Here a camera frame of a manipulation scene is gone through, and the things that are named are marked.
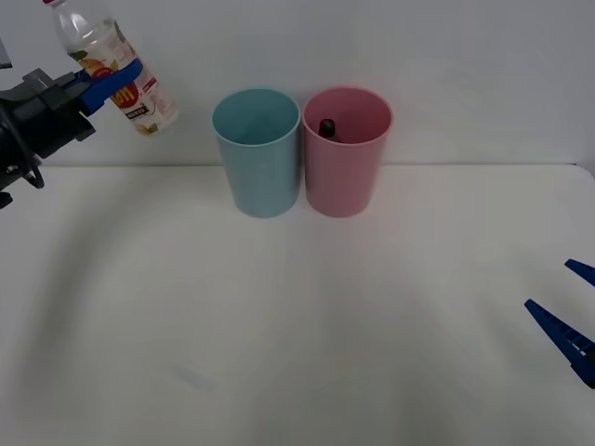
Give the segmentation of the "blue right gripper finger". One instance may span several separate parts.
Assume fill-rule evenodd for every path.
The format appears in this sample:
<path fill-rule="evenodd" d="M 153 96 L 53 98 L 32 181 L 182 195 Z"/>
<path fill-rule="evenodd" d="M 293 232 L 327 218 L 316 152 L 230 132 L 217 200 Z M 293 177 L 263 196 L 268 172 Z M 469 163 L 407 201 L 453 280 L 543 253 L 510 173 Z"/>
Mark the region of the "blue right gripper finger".
<path fill-rule="evenodd" d="M 594 388 L 594 342 L 528 299 L 524 303 L 537 324 L 569 361 L 575 374 L 589 388 Z"/>
<path fill-rule="evenodd" d="M 568 259 L 564 266 L 589 284 L 595 284 L 595 268 L 582 262 Z"/>

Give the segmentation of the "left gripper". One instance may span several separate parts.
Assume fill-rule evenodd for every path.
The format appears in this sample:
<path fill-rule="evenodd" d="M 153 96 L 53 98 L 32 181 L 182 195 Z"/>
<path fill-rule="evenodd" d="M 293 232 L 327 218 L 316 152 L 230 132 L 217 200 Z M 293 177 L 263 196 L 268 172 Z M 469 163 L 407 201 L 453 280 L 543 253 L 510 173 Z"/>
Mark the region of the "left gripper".
<path fill-rule="evenodd" d="M 10 98 L 3 92 L 1 111 L 8 113 L 28 148 L 46 159 L 71 141 L 83 141 L 95 134 L 87 116 L 133 83 L 142 69 L 142 62 L 134 59 L 122 70 L 98 79 L 84 70 L 68 72 L 43 94 Z"/>

